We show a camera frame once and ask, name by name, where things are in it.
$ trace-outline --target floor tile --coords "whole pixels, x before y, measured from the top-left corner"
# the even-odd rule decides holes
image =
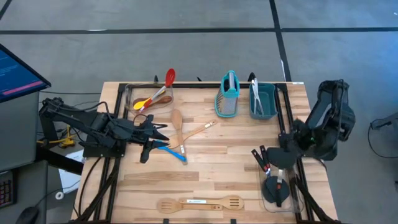
[[[398,27],[394,0],[276,0],[281,27]]]
[[[2,30],[273,27],[260,0],[13,0]]]

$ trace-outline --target computer monitor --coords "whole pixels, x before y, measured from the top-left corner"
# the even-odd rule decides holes
[[[49,81],[0,44],[0,103],[50,86]]]

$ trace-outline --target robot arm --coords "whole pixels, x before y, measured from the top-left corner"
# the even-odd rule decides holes
[[[348,87],[343,80],[321,83],[318,101],[306,122],[293,123],[293,139],[299,152],[327,161],[336,157],[337,141],[346,141],[355,124],[354,111],[348,106]]]
[[[114,155],[113,157],[121,156],[121,152],[117,153],[118,146],[126,141],[143,145],[141,162],[145,163],[149,158],[150,150],[167,145],[164,142],[151,141],[150,138],[169,140],[157,131],[159,128],[167,127],[167,125],[152,124],[154,116],[151,114],[147,116],[144,122],[136,126],[133,121],[115,118],[109,113],[79,110],[64,104],[61,98],[52,100],[47,98],[43,101],[39,115],[44,136],[49,141],[58,139],[53,125],[54,121],[67,123],[71,127],[86,133],[88,135],[87,140],[79,142],[79,144],[99,152],[87,157],[100,157],[104,150],[109,152],[110,155]]]

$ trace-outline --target slotted wooden spatula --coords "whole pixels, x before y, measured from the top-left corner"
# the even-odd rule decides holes
[[[205,205],[222,205],[230,210],[239,210],[244,206],[244,201],[241,197],[230,195],[221,199],[190,199],[180,198],[178,200],[181,204],[205,204]]]
[[[157,202],[157,210],[160,213],[170,214],[181,210],[209,210],[209,211],[222,211],[221,205],[195,205],[195,204],[181,204],[180,202],[171,199],[163,198]]]

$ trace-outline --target wooden table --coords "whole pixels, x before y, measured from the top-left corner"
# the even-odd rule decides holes
[[[106,101],[112,110],[119,82],[106,82],[100,101]],[[303,84],[287,83],[290,104],[294,118],[306,119],[310,107]],[[136,88],[136,97],[150,96],[156,89]],[[179,109],[183,116],[183,132],[186,133],[206,122],[217,119],[218,124],[185,141],[188,165],[184,166],[171,154],[152,150],[146,164],[139,162],[142,147],[128,144],[126,155],[121,159],[113,208],[113,223],[161,223],[169,218],[171,223],[230,223],[232,218],[238,223],[295,223],[291,212],[291,200],[288,198],[282,209],[276,213],[275,204],[263,202],[260,189],[258,165],[251,154],[252,149],[278,146],[277,135],[280,133],[277,116],[268,121],[251,119],[249,116],[249,93],[242,88],[238,100],[238,115],[234,118],[219,118],[214,109],[214,97],[217,88],[174,88],[174,102],[165,107],[150,111],[156,123],[167,124],[160,129],[166,136],[175,134],[170,121],[173,108]],[[279,93],[286,128],[289,128],[282,93]],[[98,111],[105,112],[103,106]],[[96,158],[86,161],[81,176],[78,205],[83,181]],[[337,218],[324,167],[315,159],[303,159],[308,189],[321,208]],[[88,179],[83,194],[83,208],[86,208],[97,194],[103,169],[103,159],[97,164]],[[182,210],[173,214],[163,214],[156,210],[156,203],[161,198],[180,197],[221,198],[238,195],[244,199],[243,210],[198,211]],[[104,197],[101,218],[105,217],[108,193]]]

